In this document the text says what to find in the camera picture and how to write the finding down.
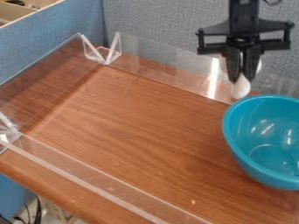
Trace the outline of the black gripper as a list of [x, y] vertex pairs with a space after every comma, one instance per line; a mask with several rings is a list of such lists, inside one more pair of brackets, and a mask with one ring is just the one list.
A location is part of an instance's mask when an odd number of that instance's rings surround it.
[[197, 32], [198, 54], [225, 53], [233, 83], [241, 74], [241, 50], [247, 48], [243, 52], [243, 74], [253, 81], [262, 52], [291, 48], [295, 23], [261, 18], [259, 5], [259, 0], [229, 0], [229, 19]]

